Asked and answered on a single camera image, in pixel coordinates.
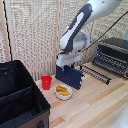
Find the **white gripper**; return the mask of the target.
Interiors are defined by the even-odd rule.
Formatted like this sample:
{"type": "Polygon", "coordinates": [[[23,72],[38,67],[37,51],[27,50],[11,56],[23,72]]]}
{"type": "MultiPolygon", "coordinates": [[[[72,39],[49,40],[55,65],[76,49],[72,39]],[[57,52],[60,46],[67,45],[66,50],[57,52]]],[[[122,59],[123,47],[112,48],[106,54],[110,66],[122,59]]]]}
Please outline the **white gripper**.
{"type": "Polygon", "coordinates": [[[62,73],[65,72],[64,66],[73,64],[80,61],[82,58],[82,53],[71,53],[71,54],[58,54],[56,65],[61,67],[62,73]]]}

